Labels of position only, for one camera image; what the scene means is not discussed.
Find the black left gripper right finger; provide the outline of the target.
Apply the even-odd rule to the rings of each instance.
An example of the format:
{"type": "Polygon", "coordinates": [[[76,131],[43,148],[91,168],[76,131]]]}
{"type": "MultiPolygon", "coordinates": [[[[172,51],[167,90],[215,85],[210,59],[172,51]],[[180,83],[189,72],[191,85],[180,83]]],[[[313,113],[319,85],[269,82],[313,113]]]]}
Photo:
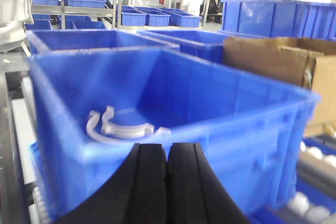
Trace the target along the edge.
{"type": "Polygon", "coordinates": [[[209,165],[200,143],[174,143],[166,170],[168,223],[249,223],[209,165]]]}

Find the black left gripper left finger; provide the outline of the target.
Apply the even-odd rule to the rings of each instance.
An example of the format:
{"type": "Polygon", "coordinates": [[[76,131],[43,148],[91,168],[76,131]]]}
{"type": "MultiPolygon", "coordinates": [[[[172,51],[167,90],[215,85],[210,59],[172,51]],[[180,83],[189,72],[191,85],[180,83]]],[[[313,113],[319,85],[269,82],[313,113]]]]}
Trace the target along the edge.
{"type": "Polygon", "coordinates": [[[56,223],[166,223],[166,156],[160,144],[134,144],[114,174],[56,223]]]}

